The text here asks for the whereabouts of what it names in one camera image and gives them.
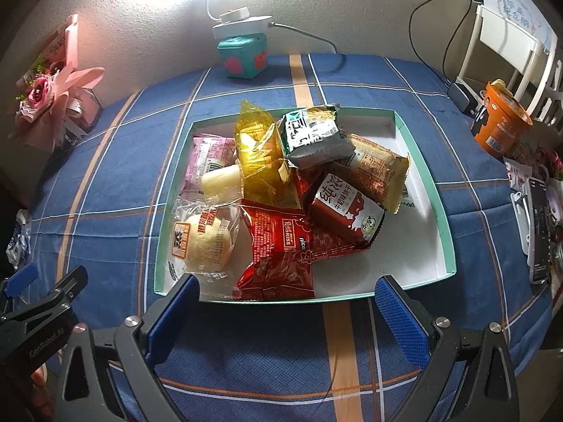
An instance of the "black charger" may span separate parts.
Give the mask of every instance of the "black charger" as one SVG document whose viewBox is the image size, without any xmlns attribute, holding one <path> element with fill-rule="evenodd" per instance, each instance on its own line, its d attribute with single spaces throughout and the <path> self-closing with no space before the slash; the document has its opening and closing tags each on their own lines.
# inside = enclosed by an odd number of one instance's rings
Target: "black charger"
<svg viewBox="0 0 563 422">
<path fill-rule="evenodd" d="M 448 87 L 448 97 L 466 116 L 475 117 L 478 103 L 473 94 L 463 84 L 451 83 Z"/>
</svg>

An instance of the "white wall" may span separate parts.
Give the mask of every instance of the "white wall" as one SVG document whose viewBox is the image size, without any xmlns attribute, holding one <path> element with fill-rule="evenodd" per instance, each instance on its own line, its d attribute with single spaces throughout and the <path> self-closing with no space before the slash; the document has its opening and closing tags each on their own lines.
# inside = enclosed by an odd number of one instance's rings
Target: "white wall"
<svg viewBox="0 0 563 422">
<path fill-rule="evenodd" d="M 422 1 L 211 0 L 210 9 L 218 15 L 247 5 L 253 14 L 271 14 L 277 22 L 330 38 L 344 53 L 415 60 L 407 23 L 412 9 Z M 468 0 L 436 0 L 416 14 L 415 45 L 431 65 L 440 66 L 447 40 L 467 5 Z M 106 75 L 96 88 L 103 104 L 166 78 L 218 63 L 217 42 L 210 29 L 213 22 L 204 14 L 203 0 L 186 0 L 163 10 L 132 0 L 42 0 L 2 59 L 0 84 L 11 84 L 29 64 L 32 48 L 74 12 L 80 15 L 80 67 L 106 68 Z M 472 12 L 450 49 L 450 76 L 461 64 L 473 20 Z M 272 55 L 330 52 L 327 44 L 281 29 L 269 31 L 268 49 Z M 0 98 L 6 100 L 6 94 L 0 92 Z M 6 134 L 9 125 L 3 122 L 2 126 L 0 132 Z M 36 156 L 33 149 L 20 149 L 11 142 L 7 146 L 2 144 L 0 168 L 29 191 L 38 169 L 35 167 L 32 173 L 28 159 Z"/>
</svg>

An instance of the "pink wrapping paper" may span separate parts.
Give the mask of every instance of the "pink wrapping paper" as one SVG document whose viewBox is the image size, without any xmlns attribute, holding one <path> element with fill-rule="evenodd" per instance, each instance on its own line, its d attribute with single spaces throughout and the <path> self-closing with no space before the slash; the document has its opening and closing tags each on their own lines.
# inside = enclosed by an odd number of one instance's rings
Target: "pink wrapping paper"
<svg viewBox="0 0 563 422">
<path fill-rule="evenodd" d="M 64 30 L 55 33 L 51 38 L 46 54 L 50 64 L 49 71 L 59 69 L 54 76 L 49 76 L 45 99 L 38 102 L 36 106 L 23 106 L 18 115 L 10 139 L 19 139 L 24 145 L 35 146 L 43 151 L 52 152 L 58 141 L 58 136 L 63 126 L 63 119 L 67 109 L 70 88 L 92 89 L 103 78 L 104 69 L 101 67 L 90 68 L 82 71 L 74 71 L 78 67 L 78 15 L 73 14 L 67 20 L 68 26 Z M 58 44 L 64 43 L 64 50 L 59 49 Z M 24 80 L 18 81 L 21 87 Z M 86 106 L 85 111 L 94 110 L 93 106 Z M 93 121 L 94 115 L 86 115 L 86 122 Z"/>
</svg>

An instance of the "orange snack wrapper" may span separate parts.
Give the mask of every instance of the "orange snack wrapper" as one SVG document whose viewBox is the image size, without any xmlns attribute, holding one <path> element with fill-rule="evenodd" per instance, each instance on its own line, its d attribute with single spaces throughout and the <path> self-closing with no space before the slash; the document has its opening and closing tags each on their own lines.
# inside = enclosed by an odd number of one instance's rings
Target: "orange snack wrapper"
<svg viewBox="0 0 563 422">
<path fill-rule="evenodd" d="M 408 157 L 398 155 L 361 136 L 349 134 L 348 137 L 356 148 L 354 154 L 333 162 L 330 170 L 396 214 L 409 171 Z"/>
</svg>

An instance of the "table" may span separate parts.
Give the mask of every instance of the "table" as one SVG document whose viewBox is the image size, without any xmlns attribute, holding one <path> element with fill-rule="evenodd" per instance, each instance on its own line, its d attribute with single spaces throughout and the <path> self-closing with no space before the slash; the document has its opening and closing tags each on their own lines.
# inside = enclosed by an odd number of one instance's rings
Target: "table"
<svg viewBox="0 0 563 422">
<path fill-rule="evenodd" d="M 432 173 L 457 258 L 453 278 L 409 295 L 461 327 L 498 321 L 520 372 L 550 324 L 551 293 L 527 282 L 504 165 L 474 141 L 471 121 L 444 86 L 419 63 L 378 56 L 294 55 L 269 62 L 253 80 L 229 79 L 214 67 L 139 91 L 105 108 L 84 141 L 54 157 L 33 208 L 31 258 L 40 277 L 25 299 L 44 295 L 79 264 L 89 282 L 72 305 L 92 328 L 115 326 L 157 299 L 163 202 L 191 122 L 235 114 L 243 98 L 265 109 L 325 102 L 393 109 Z M 56 370 L 57 363 L 50 366 Z M 138 415 L 119 366 L 112 368 L 126 407 Z M 157 367 L 192 421 L 386 420 L 418 372 L 369 299 L 202 303 Z"/>
</svg>

